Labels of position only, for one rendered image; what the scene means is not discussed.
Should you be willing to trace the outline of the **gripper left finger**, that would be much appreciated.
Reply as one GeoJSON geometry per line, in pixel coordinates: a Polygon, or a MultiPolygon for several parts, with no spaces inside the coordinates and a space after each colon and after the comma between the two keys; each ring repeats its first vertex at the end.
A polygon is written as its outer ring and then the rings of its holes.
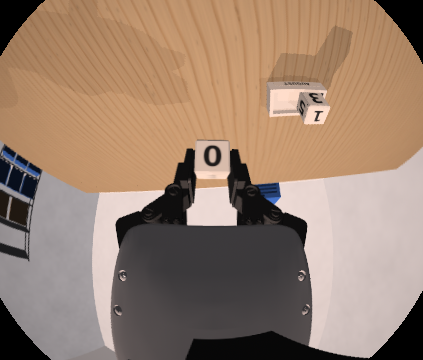
{"type": "Polygon", "coordinates": [[[120,217],[116,221],[119,248],[126,232],[134,226],[149,223],[187,225],[187,209],[192,207],[195,199],[197,176],[194,166],[195,150],[187,148],[184,164],[178,163],[174,182],[166,186],[164,194],[145,206],[142,211],[120,217]]]}

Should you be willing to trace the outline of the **beige calendar cube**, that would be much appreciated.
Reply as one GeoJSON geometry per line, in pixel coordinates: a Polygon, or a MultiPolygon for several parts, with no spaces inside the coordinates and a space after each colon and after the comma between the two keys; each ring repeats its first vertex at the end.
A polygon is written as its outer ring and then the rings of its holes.
{"type": "Polygon", "coordinates": [[[230,142],[196,140],[194,172],[198,179],[226,179],[230,174],[230,142]]]}
{"type": "Polygon", "coordinates": [[[304,124],[324,124],[330,106],[321,93],[299,92],[296,109],[304,124]]]}

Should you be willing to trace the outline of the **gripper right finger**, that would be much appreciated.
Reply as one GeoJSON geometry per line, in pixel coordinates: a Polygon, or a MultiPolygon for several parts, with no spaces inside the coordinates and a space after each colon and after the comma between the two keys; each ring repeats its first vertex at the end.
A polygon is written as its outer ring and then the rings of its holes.
{"type": "Polygon", "coordinates": [[[261,196],[259,187],[251,184],[247,164],[241,163],[238,149],[230,150],[230,174],[227,180],[229,201],[237,210],[237,225],[277,224],[291,227],[296,230],[305,246],[306,221],[283,213],[279,207],[261,196]]]}

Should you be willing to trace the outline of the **beige rectangular tray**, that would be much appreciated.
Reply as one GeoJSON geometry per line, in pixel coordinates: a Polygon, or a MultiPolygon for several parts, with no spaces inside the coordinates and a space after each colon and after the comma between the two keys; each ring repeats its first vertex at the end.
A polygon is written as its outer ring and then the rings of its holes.
{"type": "Polygon", "coordinates": [[[267,111],[269,117],[300,115],[297,108],[299,92],[321,93],[327,90],[316,82],[267,82],[267,111]]]}

